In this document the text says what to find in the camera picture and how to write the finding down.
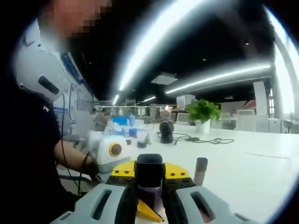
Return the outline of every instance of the black ceiling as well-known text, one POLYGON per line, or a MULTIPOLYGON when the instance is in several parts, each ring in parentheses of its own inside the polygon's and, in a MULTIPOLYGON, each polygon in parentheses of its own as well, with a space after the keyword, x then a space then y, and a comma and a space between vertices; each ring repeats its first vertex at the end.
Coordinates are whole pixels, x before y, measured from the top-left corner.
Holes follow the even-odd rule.
MULTIPOLYGON (((255 45, 254 57, 273 58, 271 27, 258 2, 239 1, 234 10, 249 30, 248 40, 252 41, 249 44, 255 45)), ((153 6, 157 7, 152 0, 114 0, 112 7, 101 14, 95 26, 71 39, 72 56, 98 100, 112 100, 117 93, 114 88, 117 65, 126 57, 127 46, 140 18, 149 7, 153 10, 153 6)), ((150 83, 161 72, 176 74, 179 82, 195 71, 246 60, 249 57, 244 50, 247 38, 241 39, 235 35, 217 13, 211 13, 208 18, 200 25, 198 20, 193 20, 189 24, 192 28, 182 30, 183 35, 179 39, 170 38, 169 48, 156 56, 145 69, 138 71, 134 82, 130 83, 126 92, 121 93, 120 100, 135 98, 142 101, 155 95, 158 103, 172 103, 174 100, 163 94, 164 86, 150 83)), ((270 80, 266 80, 266 88, 270 85, 270 80)), ((235 96, 236 100, 254 97, 251 83, 240 86, 225 86, 197 95, 217 102, 226 101, 227 96, 235 96)))

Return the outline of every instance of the ceiling light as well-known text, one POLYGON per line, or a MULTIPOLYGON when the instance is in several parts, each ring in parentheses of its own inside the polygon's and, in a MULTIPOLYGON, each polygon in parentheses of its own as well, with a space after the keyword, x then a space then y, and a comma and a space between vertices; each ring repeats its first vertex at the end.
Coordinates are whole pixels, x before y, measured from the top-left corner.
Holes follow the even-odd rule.
POLYGON ((120 97, 120 95, 117 94, 117 95, 115 96, 115 98, 114 98, 113 106, 116 104, 116 102, 117 102, 117 100, 118 100, 118 97, 120 97))
POLYGON ((128 65, 121 76, 119 90, 122 91, 133 78, 136 71, 146 63, 147 57, 159 42, 179 23, 192 9, 205 0, 177 0, 167 7, 153 22, 149 32, 139 42, 131 56, 128 65))
POLYGON ((256 67, 251 67, 251 68, 242 69, 242 70, 238 70, 238 71, 233 71, 233 72, 229 72, 229 73, 224 73, 224 74, 217 75, 217 76, 214 76, 214 77, 211 77, 211 78, 206 78, 206 79, 197 81, 195 83, 190 83, 190 84, 178 87, 178 88, 173 89, 173 90, 169 90, 169 91, 166 92, 166 94, 176 92, 176 91, 179 91, 179 90, 182 90, 182 89, 186 89, 186 88, 194 86, 194 85, 199 85, 199 84, 202 84, 202 83, 210 82, 210 81, 213 81, 213 80, 218 79, 218 78, 225 78, 225 77, 228 77, 228 76, 239 75, 239 74, 246 73, 246 72, 268 69, 270 67, 271 67, 270 65, 263 65, 263 66, 256 66, 256 67))
POLYGON ((155 99, 155 98, 156 98, 156 97, 150 97, 150 98, 148 98, 148 99, 145 99, 145 100, 142 101, 142 102, 144 103, 144 102, 150 101, 150 100, 155 99))

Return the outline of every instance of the white desk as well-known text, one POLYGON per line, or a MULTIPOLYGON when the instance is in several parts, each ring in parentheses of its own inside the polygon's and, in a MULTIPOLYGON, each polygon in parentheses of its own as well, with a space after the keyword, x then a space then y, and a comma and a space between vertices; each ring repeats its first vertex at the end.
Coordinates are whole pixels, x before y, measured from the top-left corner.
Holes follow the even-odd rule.
POLYGON ((152 145, 144 149, 130 146, 132 159, 139 154, 158 153, 164 162, 180 165, 194 176, 196 158, 208 158, 203 186, 226 200, 233 212, 258 222, 266 222, 288 195, 299 173, 299 136, 211 129, 198 135, 195 127, 175 125, 175 133, 186 133, 203 140, 217 137, 234 139, 226 145, 179 141, 161 144, 152 134, 152 145))

